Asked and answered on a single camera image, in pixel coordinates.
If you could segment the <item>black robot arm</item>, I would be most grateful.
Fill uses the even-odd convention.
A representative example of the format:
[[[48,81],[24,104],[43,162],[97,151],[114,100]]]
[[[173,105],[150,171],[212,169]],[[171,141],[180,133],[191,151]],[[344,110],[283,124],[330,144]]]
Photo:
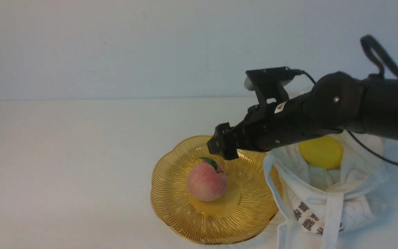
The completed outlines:
[[[210,154],[237,159],[238,150],[267,152],[344,131],[398,140],[398,80],[357,80],[328,74],[311,91],[289,98],[284,86],[302,71],[247,71],[259,104],[236,126],[222,123],[207,142]]]

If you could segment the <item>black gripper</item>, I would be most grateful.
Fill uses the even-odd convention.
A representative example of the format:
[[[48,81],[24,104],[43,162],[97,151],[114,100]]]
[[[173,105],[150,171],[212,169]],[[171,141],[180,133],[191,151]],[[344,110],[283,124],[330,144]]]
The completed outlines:
[[[207,142],[210,154],[234,160],[239,158],[237,149],[267,152],[341,132],[338,124],[322,120],[340,106],[344,99],[340,93],[308,92],[280,103],[268,103],[260,94],[256,97],[258,106],[249,108],[237,126],[226,122],[215,127],[214,137]]]

